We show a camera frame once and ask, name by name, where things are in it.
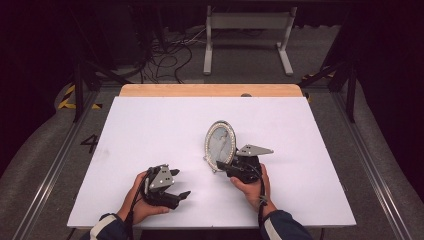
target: hand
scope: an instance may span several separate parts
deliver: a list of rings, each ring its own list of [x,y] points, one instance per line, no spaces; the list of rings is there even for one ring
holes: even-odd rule
[[[261,163],[262,179],[265,185],[265,196],[268,199],[267,206],[264,206],[262,217],[265,217],[270,212],[277,210],[274,203],[271,201],[271,185],[269,177],[266,172],[265,165]],[[253,207],[255,212],[259,211],[259,196],[261,195],[261,181],[258,180],[254,183],[244,184],[240,179],[236,177],[230,178],[233,185],[244,193],[247,202]]]
[[[135,193],[137,192],[138,186],[140,185],[141,180],[143,179],[145,175],[146,175],[146,172],[142,172],[137,175],[137,178],[134,181],[134,185],[132,186],[127,196],[125,197],[125,200],[124,200],[124,203],[122,204],[121,209],[116,213],[122,219],[122,221],[125,221],[125,218],[127,217],[128,212],[130,211],[131,204],[134,199]],[[133,224],[140,223],[141,221],[146,219],[148,216],[169,212],[169,208],[167,207],[151,206],[147,204],[143,199],[141,199],[140,194],[138,194],[137,200],[139,201],[134,206]]]

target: sleeve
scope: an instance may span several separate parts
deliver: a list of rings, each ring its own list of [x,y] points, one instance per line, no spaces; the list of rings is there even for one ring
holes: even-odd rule
[[[116,214],[105,214],[100,221],[89,231],[86,232],[81,240],[125,240],[127,233],[125,232],[125,224]]]
[[[264,240],[312,240],[309,232],[290,213],[277,210],[265,217],[261,227]]]

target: white table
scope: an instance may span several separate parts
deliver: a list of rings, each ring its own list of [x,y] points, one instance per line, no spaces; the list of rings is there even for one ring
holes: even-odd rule
[[[140,227],[257,227],[243,194],[203,160],[206,131],[217,120],[232,125],[239,148],[249,143],[274,150],[260,161],[278,208],[304,226],[356,224],[305,98],[117,97],[68,226],[92,227],[102,214],[116,212],[137,173],[168,163],[181,170],[168,192],[192,193],[176,210],[149,217]]]

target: dark sleeve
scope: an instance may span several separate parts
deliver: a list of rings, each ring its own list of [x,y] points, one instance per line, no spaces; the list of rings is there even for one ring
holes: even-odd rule
[[[81,240],[126,240],[125,224],[116,214],[105,214],[89,232],[86,232]]]
[[[265,217],[261,227],[264,240],[312,240],[309,232],[290,213],[277,210]]]

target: white tabletop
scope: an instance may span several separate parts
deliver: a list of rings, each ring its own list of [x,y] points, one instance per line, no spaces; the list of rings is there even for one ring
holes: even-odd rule
[[[218,120],[231,124],[238,148],[274,150],[259,159],[278,208],[304,226],[356,224],[305,98],[117,97],[68,226],[94,226],[102,214],[120,208],[139,172],[167,163],[181,170],[167,192],[192,192],[176,210],[147,218],[142,228],[257,227],[243,194],[203,160],[206,132]]]

